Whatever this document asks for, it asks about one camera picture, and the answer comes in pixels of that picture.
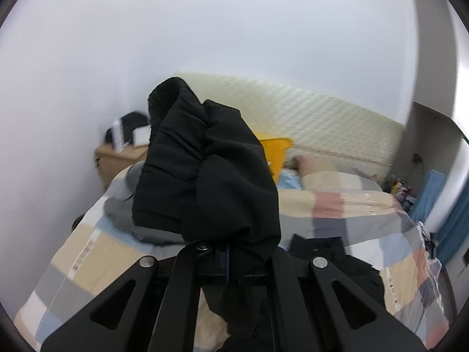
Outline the black puffer jacket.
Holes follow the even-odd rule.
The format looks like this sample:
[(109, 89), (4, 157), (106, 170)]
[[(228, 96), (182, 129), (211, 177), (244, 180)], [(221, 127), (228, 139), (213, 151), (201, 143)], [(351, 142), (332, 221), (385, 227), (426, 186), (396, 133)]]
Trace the black puffer jacket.
[[(179, 234), (186, 246), (226, 250), (227, 282), (200, 291), (227, 323), (222, 349), (275, 351), (267, 269), (280, 248), (281, 225), (260, 141), (236, 109), (200, 102), (179, 77), (159, 84), (148, 105), (149, 151), (134, 194), (134, 223)], [(351, 270), (365, 288), (338, 269), (322, 281), (312, 264), (297, 276), (319, 351), (384, 351), (382, 285), (362, 262)]]

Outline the checkered pastel bed quilt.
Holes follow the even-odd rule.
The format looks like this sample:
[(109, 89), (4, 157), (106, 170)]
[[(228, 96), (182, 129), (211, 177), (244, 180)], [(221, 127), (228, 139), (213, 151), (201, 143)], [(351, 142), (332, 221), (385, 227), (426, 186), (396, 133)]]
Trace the checkered pastel bed quilt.
[[(385, 307), (433, 348), (448, 331), (436, 272), (421, 229), (393, 196), (371, 187), (352, 190), (282, 189), (281, 247), (293, 236), (341, 238), (346, 253), (382, 278)], [(14, 325), (39, 350), (46, 338), (145, 255), (175, 256), (178, 245), (139, 242), (119, 231), (98, 200), (59, 248)]]

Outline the wooden nightstand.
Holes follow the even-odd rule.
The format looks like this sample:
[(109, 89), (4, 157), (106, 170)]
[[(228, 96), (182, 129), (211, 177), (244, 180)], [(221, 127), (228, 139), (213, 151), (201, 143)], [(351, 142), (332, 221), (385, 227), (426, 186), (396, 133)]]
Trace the wooden nightstand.
[(125, 168), (145, 160), (148, 152), (147, 146), (134, 148), (126, 146), (117, 153), (111, 144), (103, 144), (95, 149), (95, 164), (105, 189), (108, 189), (112, 180)]

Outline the yellow pillow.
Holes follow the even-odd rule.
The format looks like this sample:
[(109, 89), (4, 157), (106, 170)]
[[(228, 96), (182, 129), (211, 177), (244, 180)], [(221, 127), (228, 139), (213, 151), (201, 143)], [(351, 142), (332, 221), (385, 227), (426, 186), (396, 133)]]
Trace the yellow pillow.
[(269, 170), (275, 183), (279, 180), (287, 151), (293, 146), (293, 140), (263, 133), (255, 133), (261, 142)]

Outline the pink pillow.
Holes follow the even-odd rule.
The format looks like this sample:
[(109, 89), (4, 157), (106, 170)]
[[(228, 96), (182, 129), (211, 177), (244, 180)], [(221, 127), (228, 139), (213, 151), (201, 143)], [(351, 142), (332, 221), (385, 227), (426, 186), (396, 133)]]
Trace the pink pillow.
[(294, 161), (300, 176), (317, 172), (334, 172), (336, 170), (335, 164), (332, 161), (311, 154), (297, 155), (294, 157)]

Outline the white bottle on nightstand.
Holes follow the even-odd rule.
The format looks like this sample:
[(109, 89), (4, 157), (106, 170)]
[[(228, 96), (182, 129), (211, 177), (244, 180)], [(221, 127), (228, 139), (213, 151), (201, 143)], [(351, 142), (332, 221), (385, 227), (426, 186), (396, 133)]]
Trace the white bottle on nightstand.
[(124, 150), (124, 133), (122, 119), (116, 117), (111, 124), (111, 134), (114, 151), (121, 153)]

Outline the black bag on nightstand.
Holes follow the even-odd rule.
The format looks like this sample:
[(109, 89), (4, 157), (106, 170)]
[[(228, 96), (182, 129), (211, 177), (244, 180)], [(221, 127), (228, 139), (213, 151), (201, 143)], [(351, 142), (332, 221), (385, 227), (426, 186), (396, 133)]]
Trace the black bag on nightstand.
[(140, 112), (132, 111), (121, 117), (122, 129), (123, 129), (123, 145), (132, 145), (133, 140), (133, 131), (136, 128), (144, 127), (149, 124), (149, 117)]

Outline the black device on stand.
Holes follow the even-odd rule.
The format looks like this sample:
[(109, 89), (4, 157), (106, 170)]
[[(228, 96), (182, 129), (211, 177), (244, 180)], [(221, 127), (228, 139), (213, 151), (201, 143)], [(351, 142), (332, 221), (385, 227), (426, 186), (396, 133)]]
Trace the black device on stand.
[(421, 235), (424, 240), (424, 247), (426, 252), (429, 255), (430, 260), (435, 260), (436, 259), (436, 250), (439, 245), (439, 242), (436, 239), (436, 233), (435, 232), (428, 232), (425, 229), (425, 226), (422, 222), (419, 222), (420, 228), (421, 228)]

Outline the bottles on shelf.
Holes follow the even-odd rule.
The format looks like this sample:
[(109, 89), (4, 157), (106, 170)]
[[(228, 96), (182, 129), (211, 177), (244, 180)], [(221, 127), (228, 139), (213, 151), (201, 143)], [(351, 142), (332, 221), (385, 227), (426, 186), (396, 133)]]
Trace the bottles on shelf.
[(381, 184), (382, 191), (393, 195), (393, 197), (400, 203), (403, 204), (410, 196), (412, 187), (407, 184), (404, 177), (389, 175)]

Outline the cream quilted headboard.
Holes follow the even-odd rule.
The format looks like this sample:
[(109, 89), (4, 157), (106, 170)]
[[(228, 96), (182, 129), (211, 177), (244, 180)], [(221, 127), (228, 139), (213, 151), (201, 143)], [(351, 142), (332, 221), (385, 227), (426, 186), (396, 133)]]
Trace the cream quilted headboard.
[(384, 178), (399, 147), (404, 125), (336, 97), (245, 76), (181, 72), (204, 101), (240, 111), (260, 135), (289, 138), (294, 156), (309, 153)]

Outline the blue curtain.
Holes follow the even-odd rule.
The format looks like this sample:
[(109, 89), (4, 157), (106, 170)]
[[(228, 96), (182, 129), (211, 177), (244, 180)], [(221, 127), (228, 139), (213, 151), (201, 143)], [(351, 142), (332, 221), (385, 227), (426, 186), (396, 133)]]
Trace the blue curtain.
[(436, 256), (442, 265), (451, 261), (468, 237), (468, 215), (469, 187), (466, 182), (446, 222), (436, 232)]

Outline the grey wardrobe cabinet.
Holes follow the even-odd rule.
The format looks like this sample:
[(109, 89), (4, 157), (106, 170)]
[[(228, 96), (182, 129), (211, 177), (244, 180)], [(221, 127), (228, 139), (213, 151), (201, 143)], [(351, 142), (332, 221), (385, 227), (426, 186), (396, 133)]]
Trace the grey wardrobe cabinet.
[(457, 76), (456, 35), (447, 0), (414, 0), (417, 9), (417, 76), (405, 130), (390, 176), (417, 196), (426, 175), (445, 177), (456, 162), (462, 133), (451, 120)]

